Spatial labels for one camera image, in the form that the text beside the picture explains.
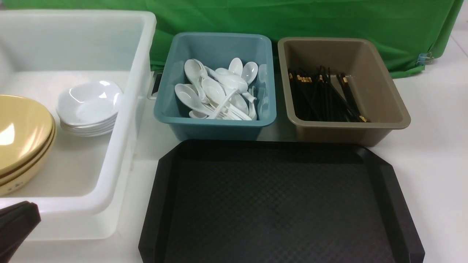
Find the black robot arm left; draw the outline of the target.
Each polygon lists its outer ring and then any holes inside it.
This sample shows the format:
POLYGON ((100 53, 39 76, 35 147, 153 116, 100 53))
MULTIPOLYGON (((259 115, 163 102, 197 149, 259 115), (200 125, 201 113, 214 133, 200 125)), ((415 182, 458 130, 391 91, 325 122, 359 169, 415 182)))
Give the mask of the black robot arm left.
POLYGON ((8 263, 41 222, 37 204, 22 201, 0 210, 0 262, 8 263))

